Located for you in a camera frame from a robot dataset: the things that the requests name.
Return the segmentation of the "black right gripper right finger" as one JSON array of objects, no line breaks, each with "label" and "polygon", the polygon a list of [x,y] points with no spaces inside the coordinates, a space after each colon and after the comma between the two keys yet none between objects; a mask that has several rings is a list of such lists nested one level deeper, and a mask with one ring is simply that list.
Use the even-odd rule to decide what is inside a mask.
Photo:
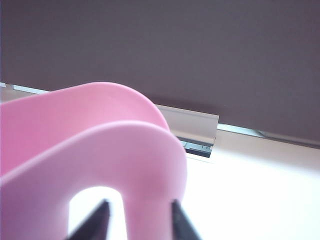
[{"label": "black right gripper right finger", "polygon": [[201,240],[177,199],[171,203],[171,219],[174,240]]}]

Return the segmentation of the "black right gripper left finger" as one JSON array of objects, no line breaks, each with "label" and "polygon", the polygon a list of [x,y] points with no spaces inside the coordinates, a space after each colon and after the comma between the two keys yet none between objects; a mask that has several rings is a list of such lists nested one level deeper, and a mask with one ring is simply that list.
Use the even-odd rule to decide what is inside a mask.
[{"label": "black right gripper left finger", "polygon": [[102,200],[90,215],[66,238],[67,240],[106,240],[110,205]]}]

